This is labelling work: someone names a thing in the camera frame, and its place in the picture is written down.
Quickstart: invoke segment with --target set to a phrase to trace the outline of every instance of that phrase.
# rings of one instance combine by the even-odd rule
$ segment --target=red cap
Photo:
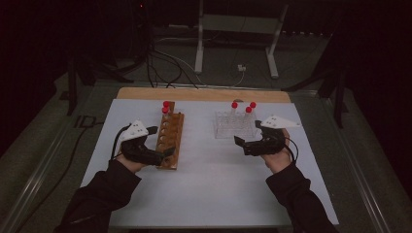
[[[164,107],[161,109],[161,112],[167,114],[169,112],[169,108]]]

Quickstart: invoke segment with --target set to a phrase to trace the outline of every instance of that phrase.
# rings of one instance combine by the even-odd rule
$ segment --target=robotic hand controller
[[[261,130],[262,139],[260,141],[245,142],[245,140],[234,136],[235,144],[243,148],[245,155],[259,156],[277,153],[283,148],[288,149],[282,129],[268,128],[260,124],[260,120],[255,121],[255,127]]]
[[[148,149],[145,146],[145,142],[148,139],[149,135],[157,133],[157,127],[152,126],[146,128],[142,121],[135,120],[132,124],[124,127],[118,133],[112,151],[112,159],[114,159],[114,151],[116,148],[117,140],[123,131],[124,133],[120,138],[121,153],[128,160],[148,165],[159,166],[165,157],[173,155],[175,151],[175,148],[164,150],[164,152]]]

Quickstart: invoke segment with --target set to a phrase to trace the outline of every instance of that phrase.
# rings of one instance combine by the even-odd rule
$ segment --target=white table surface
[[[163,101],[115,99],[88,164],[82,186],[97,171],[106,170],[119,130],[135,119],[158,126]],[[249,103],[241,103],[245,109]],[[215,139],[215,111],[228,111],[230,102],[177,101],[175,113],[185,114],[177,171],[146,167],[130,203],[112,213],[110,225],[125,228],[211,228],[290,225],[286,209],[278,204],[265,179],[271,175],[260,157],[246,156],[233,139]],[[300,122],[294,104],[257,103],[257,119],[270,115]],[[311,180],[327,216],[338,224],[314,154],[301,127],[288,128],[299,149],[297,167]],[[254,139],[259,140],[259,132]],[[146,146],[155,149],[157,134]]]

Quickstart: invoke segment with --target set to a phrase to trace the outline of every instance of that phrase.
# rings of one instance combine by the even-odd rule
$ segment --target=floor
[[[97,142],[101,127],[88,129],[75,148],[82,133],[73,127],[77,116],[94,116],[103,121],[111,101],[123,86],[256,88],[279,90],[308,78],[327,45],[327,38],[282,35],[275,51],[280,78],[269,77],[262,41],[249,43],[238,38],[218,35],[205,48],[203,73],[195,75],[196,42],[192,38],[156,38],[157,52],[151,55],[151,81],[146,65],[125,75],[133,83],[118,83],[96,74],[95,86],[80,86],[79,105],[67,116],[68,103],[59,100],[67,90],[67,75],[56,81],[58,92],[21,133],[0,160],[0,219],[17,216],[19,232],[52,232],[61,220],[73,191],[79,187],[88,161]],[[177,57],[180,67],[165,61]],[[237,65],[246,66],[239,72]],[[408,232],[412,229],[412,204],[402,190],[382,152],[376,137],[361,114],[350,89],[345,90],[342,115],[344,128],[339,129],[331,116],[333,96],[320,99],[316,90],[320,82],[290,93],[307,131],[313,152],[323,174],[332,203],[338,215],[340,232]],[[32,194],[20,196],[40,163],[49,163]],[[48,196],[55,183],[69,166],[60,185]],[[292,232],[290,227],[278,229],[137,229],[133,232]],[[110,229],[110,232],[128,232]]]

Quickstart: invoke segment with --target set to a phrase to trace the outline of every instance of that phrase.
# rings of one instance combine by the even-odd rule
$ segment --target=black sleeve
[[[106,172],[97,172],[75,192],[54,232],[107,232],[111,212],[129,203],[140,181],[121,163],[110,161]]]
[[[288,210],[294,232],[338,232],[328,220],[321,200],[309,189],[310,181],[294,163],[270,176],[266,183]]]

